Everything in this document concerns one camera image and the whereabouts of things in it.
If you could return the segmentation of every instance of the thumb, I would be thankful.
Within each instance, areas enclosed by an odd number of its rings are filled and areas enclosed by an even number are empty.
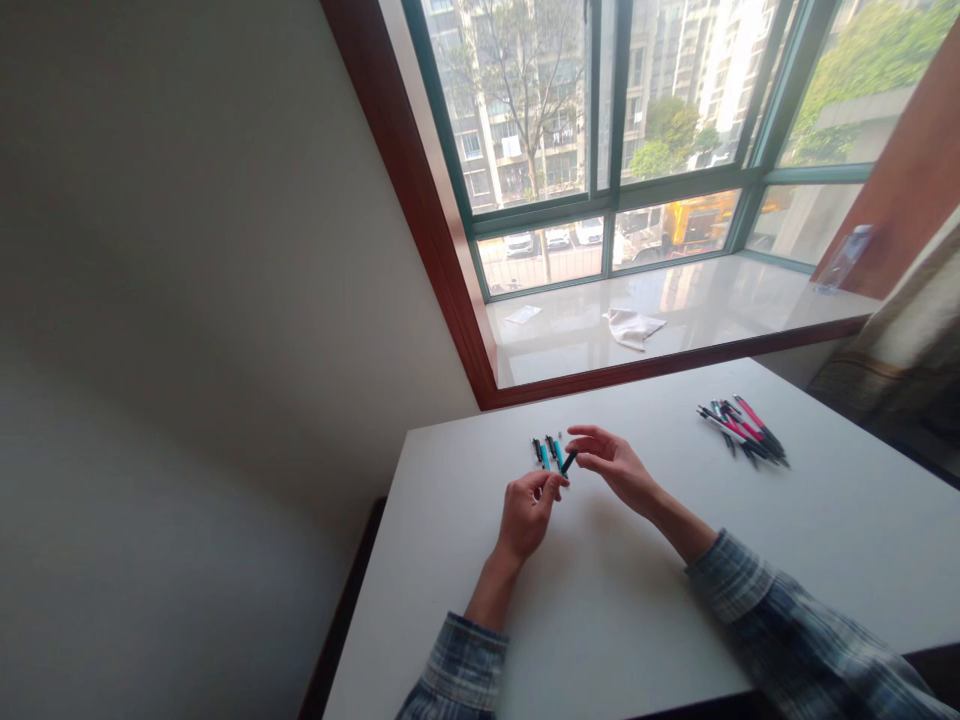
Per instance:
[[[539,505],[543,506],[544,511],[547,513],[550,512],[550,508],[553,507],[553,501],[556,500],[560,494],[561,483],[563,483],[563,475],[553,473],[547,478],[547,482],[543,485],[543,496],[540,498]]]
[[[616,466],[609,460],[584,452],[577,455],[577,465],[599,475],[612,475],[616,470]]]

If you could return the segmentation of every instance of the pile of pens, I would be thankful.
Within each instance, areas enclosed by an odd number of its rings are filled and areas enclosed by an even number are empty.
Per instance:
[[[557,437],[562,438],[563,433],[557,433]],[[538,467],[544,470],[550,470],[550,458],[552,457],[553,461],[557,465],[557,472],[564,477],[567,476],[567,470],[570,468],[570,463],[572,463],[573,459],[577,456],[577,451],[572,450],[567,456],[567,459],[564,460],[563,451],[560,450],[560,443],[549,435],[547,435],[542,442],[537,438],[533,439],[533,452],[537,457]]]
[[[750,427],[750,423],[747,422],[743,413],[734,407],[729,400],[721,400],[720,402],[711,400],[712,410],[698,405],[697,414],[723,433],[723,439],[734,457],[737,456],[737,445],[739,445],[754,468],[757,468],[757,458],[774,465],[790,467],[783,445],[770,431],[770,428],[757,417],[746,400],[736,393],[733,394],[733,399],[737,401],[737,405],[743,408],[743,412],[750,416],[754,425],[757,426],[756,428]]]

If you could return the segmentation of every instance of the plaid shirt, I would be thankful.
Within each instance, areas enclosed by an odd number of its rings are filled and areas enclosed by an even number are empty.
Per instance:
[[[686,572],[786,717],[960,719],[906,660],[726,530]],[[398,720],[493,718],[507,642],[449,613]]]

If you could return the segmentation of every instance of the white car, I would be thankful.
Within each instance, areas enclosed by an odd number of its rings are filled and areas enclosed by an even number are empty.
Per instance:
[[[515,255],[536,255],[540,249],[536,246],[536,238],[533,233],[507,235],[503,239],[503,242],[507,246],[507,257],[514,257]]]
[[[603,220],[587,218],[577,223],[577,242],[580,245],[599,245],[603,242]]]
[[[550,228],[547,230],[547,249],[557,250],[558,248],[571,247],[570,231],[566,228]]]

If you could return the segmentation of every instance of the person's left hand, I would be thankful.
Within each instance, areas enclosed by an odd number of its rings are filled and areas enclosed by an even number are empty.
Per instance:
[[[568,485],[563,475],[549,470],[527,473],[507,485],[494,553],[522,565],[543,542],[553,502],[560,502],[560,487]]]

